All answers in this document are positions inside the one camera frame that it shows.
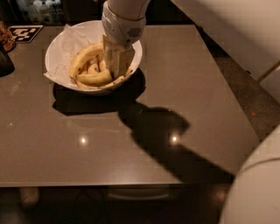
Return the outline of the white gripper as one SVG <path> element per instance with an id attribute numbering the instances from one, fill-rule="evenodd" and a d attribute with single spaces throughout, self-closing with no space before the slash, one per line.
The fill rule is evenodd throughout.
<path id="1" fill-rule="evenodd" d="M 101 21 L 106 33 L 102 36 L 103 58 L 115 79 L 129 70 L 135 50 L 122 46 L 132 45 L 141 38 L 145 13 L 145 1 L 105 1 L 103 4 Z"/>

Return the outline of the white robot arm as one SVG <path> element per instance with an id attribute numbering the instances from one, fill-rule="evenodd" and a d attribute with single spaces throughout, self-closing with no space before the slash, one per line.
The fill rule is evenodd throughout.
<path id="1" fill-rule="evenodd" d="M 101 20 L 109 39 L 124 44 L 149 1 L 105 0 Z M 279 99 L 280 0 L 171 1 Z M 219 224 L 280 224 L 280 125 L 238 171 Z"/>

